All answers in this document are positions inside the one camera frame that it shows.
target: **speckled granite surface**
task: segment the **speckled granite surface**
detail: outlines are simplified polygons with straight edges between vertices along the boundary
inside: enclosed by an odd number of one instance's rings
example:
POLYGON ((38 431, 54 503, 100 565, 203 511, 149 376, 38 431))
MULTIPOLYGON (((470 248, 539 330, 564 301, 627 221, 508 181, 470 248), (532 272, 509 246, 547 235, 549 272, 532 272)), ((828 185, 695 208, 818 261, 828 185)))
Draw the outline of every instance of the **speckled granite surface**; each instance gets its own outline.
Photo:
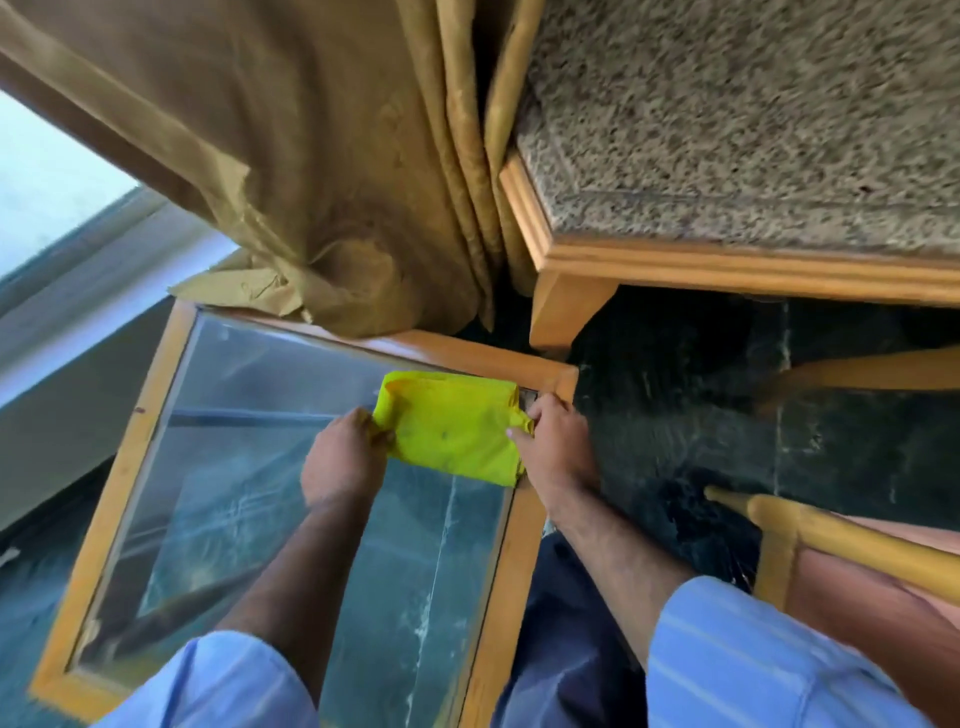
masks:
POLYGON ((555 231, 960 255, 960 2, 551 0, 517 141, 555 231))

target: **curtain fold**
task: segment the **curtain fold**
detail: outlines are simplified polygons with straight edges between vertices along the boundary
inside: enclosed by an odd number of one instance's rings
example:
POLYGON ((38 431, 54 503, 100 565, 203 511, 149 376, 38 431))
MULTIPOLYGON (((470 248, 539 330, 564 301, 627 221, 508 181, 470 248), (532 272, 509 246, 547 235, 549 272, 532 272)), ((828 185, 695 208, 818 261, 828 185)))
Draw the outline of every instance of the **curtain fold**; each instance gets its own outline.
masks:
POLYGON ((0 85, 243 250, 176 293, 341 335, 490 326, 543 0, 0 0, 0 85))

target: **yellow cloth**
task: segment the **yellow cloth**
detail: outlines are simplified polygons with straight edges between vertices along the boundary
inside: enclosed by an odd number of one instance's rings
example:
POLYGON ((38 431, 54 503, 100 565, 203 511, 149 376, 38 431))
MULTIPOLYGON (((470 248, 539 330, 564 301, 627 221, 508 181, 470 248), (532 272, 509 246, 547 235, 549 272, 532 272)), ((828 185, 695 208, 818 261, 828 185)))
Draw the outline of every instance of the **yellow cloth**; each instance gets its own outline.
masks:
POLYGON ((373 420, 394 431, 391 457, 513 487, 523 466, 507 427, 534 429, 519 399, 510 381, 393 372, 383 378, 373 420))

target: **light blue sleeve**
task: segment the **light blue sleeve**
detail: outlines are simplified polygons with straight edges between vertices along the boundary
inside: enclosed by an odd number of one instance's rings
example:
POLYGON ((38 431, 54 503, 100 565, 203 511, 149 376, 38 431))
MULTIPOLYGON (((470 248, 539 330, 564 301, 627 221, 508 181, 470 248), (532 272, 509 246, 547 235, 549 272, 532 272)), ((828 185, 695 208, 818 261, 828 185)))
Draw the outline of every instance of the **light blue sleeve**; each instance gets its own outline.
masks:
POLYGON ((930 725, 859 652, 708 576, 660 614, 647 705, 652 728, 930 725))
POLYGON ((268 644, 240 632, 191 640, 98 728, 317 728, 300 677, 268 644))

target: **dark trousers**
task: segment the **dark trousers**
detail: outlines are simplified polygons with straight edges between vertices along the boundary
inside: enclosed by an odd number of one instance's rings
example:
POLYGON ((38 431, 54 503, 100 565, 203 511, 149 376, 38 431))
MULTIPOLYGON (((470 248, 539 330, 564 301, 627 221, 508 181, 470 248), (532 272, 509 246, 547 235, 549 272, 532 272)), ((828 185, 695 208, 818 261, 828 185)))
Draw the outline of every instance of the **dark trousers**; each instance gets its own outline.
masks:
POLYGON ((642 669, 580 559, 559 533, 540 542, 496 728, 645 726, 642 669))

